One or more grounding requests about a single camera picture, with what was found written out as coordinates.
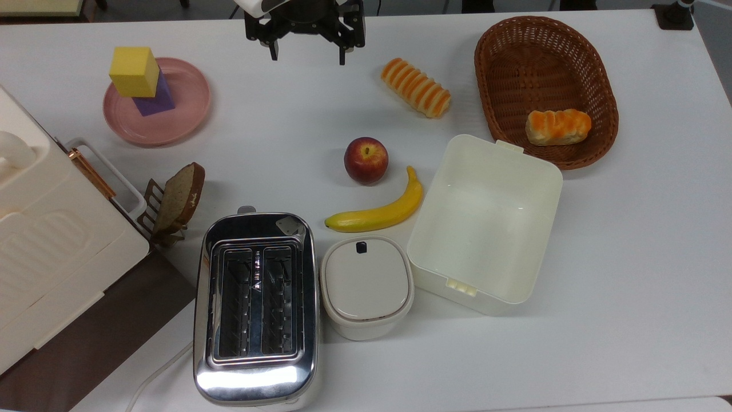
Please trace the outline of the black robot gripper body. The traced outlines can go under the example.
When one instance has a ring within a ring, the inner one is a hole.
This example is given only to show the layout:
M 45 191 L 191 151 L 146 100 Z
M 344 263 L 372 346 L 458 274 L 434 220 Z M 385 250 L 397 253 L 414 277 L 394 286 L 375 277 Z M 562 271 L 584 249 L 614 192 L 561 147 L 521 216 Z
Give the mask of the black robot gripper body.
M 338 49 L 364 47 L 363 1 L 246 1 L 245 30 L 266 47 L 289 33 L 320 35 Z

